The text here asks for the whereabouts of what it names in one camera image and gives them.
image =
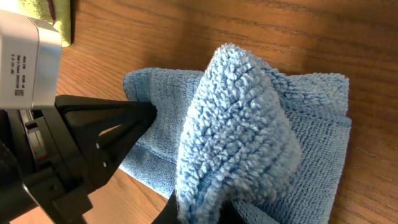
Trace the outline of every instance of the folded towel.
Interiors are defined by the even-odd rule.
[[[62,47],[71,44],[69,0],[0,0],[0,9],[46,21],[61,33]]]
[[[287,77],[224,45],[205,76],[148,68],[124,89],[158,117],[121,168],[165,197],[176,186],[182,221],[215,223],[232,199],[248,223],[328,221],[351,124],[344,76]]]

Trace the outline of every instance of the towel fold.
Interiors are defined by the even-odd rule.
[[[344,76],[287,77],[224,45],[204,75],[148,68],[124,89],[158,117],[121,168],[165,197],[175,187],[183,222],[216,223],[225,200],[248,223],[328,221],[351,126]]]

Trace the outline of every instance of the barcode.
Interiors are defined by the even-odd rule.
[[[24,96],[24,90],[15,90],[16,96]]]

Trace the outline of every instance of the wooden table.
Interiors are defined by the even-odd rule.
[[[288,75],[345,74],[353,127],[330,223],[398,223],[398,2],[80,0],[75,10],[59,94],[125,100],[127,72],[204,70],[225,42]],[[89,223],[150,223],[165,204],[120,170],[91,199]],[[13,223],[42,217],[36,209]]]

